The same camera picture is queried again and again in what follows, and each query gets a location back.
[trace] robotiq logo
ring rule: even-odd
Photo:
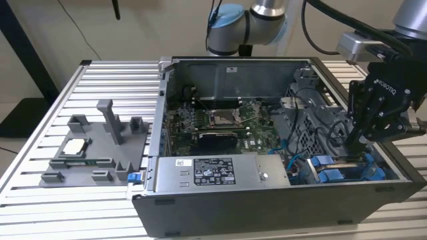
[[[388,92],[391,92],[392,95],[396,94],[396,89],[393,89],[385,82],[383,82],[381,80],[375,80],[373,81],[375,84],[379,84]]]

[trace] motherboard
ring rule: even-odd
[[[166,112],[166,119],[172,156],[264,155],[280,147],[268,106],[260,100],[184,102]]]

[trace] green circuit board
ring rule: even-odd
[[[236,109],[177,109],[168,112],[170,152],[174,156],[228,155],[256,152],[266,154],[277,148],[280,139],[265,106],[257,101],[244,101]],[[197,135],[234,133],[234,148],[217,152],[197,152]]]

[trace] open computer tower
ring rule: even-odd
[[[142,191],[150,237],[356,224],[425,185],[392,143],[353,152],[348,93],[317,58],[161,61]]]

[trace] power supply label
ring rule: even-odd
[[[197,186],[236,184],[232,158],[194,159],[193,184]]]

